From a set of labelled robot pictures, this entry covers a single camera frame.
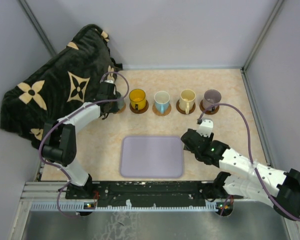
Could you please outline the woven rattan coaster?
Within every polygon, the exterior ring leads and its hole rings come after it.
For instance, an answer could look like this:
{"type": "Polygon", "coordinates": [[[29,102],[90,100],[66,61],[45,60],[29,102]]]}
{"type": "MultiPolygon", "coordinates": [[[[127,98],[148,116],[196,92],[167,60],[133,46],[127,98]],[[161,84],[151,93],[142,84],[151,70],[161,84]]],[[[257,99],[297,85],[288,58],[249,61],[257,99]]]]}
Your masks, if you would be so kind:
{"type": "Polygon", "coordinates": [[[159,117],[164,117],[167,116],[172,110],[171,104],[169,104],[167,110],[164,113],[161,113],[160,111],[157,110],[155,104],[152,105],[152,112],[159,117]]]}
{"type": "Polygon", "coordinates": [[[126,103],[123,105],[123,107],[117,112],[117,114],[122,113],[126,109],[126,103]]]}

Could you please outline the beige mug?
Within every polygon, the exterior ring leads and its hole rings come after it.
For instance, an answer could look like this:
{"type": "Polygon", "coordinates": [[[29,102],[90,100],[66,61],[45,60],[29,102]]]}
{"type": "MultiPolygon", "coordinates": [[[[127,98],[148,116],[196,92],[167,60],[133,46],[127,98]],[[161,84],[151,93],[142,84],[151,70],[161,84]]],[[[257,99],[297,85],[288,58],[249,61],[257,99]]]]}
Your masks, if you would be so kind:
{"type": "Polygon", "coordinates": [[[196,100],[196,94],[191,89],[185,89],[180,93],[179,107],[188,115],[196,100]]]}

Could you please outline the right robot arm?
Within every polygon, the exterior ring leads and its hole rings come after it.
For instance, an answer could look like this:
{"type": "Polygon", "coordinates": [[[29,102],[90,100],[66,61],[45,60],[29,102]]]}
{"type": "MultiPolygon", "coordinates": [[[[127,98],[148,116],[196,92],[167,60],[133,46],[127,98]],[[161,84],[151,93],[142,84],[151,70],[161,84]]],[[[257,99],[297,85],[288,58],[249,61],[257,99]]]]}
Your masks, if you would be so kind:
{"type": "Polygon", "coordinates": [[[197,130],[189,128],[181,137],[185,150],[197,161],[221,171],[213,181],[219,198],[241,196],[272,207],[281,216],[300,221],[300,172],[263,165],[214,140],[213,121],[204,119],[197,130]]]}

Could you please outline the light brown wooden coaster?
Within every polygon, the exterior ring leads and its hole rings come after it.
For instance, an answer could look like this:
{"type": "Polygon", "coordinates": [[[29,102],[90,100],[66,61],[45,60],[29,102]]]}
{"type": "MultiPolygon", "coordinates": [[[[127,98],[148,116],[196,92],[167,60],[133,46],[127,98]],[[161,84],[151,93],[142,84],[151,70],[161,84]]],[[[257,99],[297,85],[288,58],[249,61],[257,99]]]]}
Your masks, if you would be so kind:
{"type": "MultiPolygon", "coordinates": [[[[200,107],[200,110],[201,110],[202,112],[206,110],[206,109],[204,108],[204,106],[203,106],[203,100],[200,101],[199,107],[200,107]]],[[[220,109],[220,107],[217,106],[217,107],[213,108],[213,111],[212,111],[212,110],[207,110],[207,111],[205,112],[205,114],[206,114],[206,115],[214,115],[214,114],[216,114],[216,113],[219,111],[219,109],[220,109]]]]}

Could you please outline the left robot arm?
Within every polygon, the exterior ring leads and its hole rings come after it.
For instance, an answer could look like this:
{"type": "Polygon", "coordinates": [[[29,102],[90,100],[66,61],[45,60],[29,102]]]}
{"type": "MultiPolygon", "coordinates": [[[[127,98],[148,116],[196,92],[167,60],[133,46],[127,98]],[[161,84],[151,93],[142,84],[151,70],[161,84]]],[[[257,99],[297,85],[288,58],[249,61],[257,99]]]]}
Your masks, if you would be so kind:
{"type": "Polygon", "coordinates": [[[94,186],[88,183],[91,176],[76,160],[77,133],[90,122],[118,112],[118,101],[123,99],[122,96],[118,97],[113,80],[103,80],[93,102],[85,102],[70,114],[44,124],[38,149],[40,160],[62,171],[67,181],[77,186],[77,194],[85,199],[93,195],[94,186]]]}

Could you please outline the dark brown wooden coaster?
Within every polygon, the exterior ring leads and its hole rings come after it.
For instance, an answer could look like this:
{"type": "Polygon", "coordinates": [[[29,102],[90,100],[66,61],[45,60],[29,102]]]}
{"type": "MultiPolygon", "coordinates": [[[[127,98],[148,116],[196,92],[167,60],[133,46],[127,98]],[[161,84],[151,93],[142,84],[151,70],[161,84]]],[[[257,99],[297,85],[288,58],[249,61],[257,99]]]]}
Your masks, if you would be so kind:
{"type": "Polygon", "coordinates": [[[135,104],[135,105],[132,105],[131,103],[129,104],[129,108],[130,108],[130,110],[134,113],[134,114],[143,114],[143,113],[145,113],[147,110],[148,110],[148,108],[149,108],[149,103],[148,103],[148,101],[146,100],[145,101],[145,106],[142,108],[142,109],[140,109],[139,108],[139,104],[135,104]]]}

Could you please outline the yellow mug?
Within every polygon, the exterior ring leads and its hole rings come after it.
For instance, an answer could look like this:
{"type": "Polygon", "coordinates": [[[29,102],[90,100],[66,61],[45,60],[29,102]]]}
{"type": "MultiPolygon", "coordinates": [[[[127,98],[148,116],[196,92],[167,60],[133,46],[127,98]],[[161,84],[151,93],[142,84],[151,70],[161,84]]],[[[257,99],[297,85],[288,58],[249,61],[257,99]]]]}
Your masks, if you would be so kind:
{"type": "Polygon", "coordinates": [[[140,111],[146,106],[146,93],[142,89],[133,89],[129,94],[129,100],[132,108],[140,111]]]}

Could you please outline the purple translucent mug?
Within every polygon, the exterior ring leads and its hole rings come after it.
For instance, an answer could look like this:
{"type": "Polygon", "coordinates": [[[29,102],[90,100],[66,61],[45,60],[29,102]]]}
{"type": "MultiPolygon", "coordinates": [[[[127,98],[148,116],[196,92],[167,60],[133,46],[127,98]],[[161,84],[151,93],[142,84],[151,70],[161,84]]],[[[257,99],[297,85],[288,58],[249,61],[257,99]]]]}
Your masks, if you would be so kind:
{"type": "Polygon", "coordinates": [[[203,96],[203,107],[206,110],[214,111],[213,108],[216,108],[217,106],[213,106],[211,108],[210,105],[214,105],[219,103],[222,100],[222,95],[219,91],[215,89],[209,89],[204,93],[203,96]]]}

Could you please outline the cream mug blue handle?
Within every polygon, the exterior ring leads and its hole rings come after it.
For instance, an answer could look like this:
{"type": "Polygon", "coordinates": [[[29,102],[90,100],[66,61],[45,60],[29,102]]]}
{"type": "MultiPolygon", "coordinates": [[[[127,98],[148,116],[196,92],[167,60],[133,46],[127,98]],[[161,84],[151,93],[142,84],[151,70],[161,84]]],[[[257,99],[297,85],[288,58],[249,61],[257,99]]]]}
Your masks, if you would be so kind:
{"type": "Polygon", "coordinates": [[[170,95],[166,91],[158,91],[154,95],[154,105],[160,114],[164,114],[170,105],[170,95]]]}

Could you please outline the grey green mug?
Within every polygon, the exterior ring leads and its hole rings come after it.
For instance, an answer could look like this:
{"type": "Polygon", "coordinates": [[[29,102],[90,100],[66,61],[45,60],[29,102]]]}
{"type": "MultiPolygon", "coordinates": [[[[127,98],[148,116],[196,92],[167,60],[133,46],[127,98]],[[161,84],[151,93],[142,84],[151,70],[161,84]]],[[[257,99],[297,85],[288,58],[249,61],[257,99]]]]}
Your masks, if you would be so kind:
{"type": "Polygon", "coordinates": [[[118,111],[120,111],[125,106],[125,100],[122,98],[122,95],[119,91],[116,92],[117,101],[114,103],[114,106],[118,111]]]}

